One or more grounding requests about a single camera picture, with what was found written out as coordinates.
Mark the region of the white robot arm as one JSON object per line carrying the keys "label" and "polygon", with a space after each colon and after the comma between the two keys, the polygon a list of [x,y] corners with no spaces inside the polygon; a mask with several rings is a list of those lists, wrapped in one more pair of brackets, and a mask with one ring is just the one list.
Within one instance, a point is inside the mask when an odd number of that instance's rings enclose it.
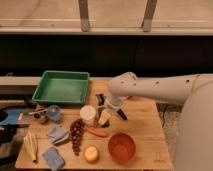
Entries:
{"label": "white robot arm", "polygon": [[104,106],[117,112],[130,96],[182,104],[174,171],[213,171],[213,73],[139,79],[112,78]]}

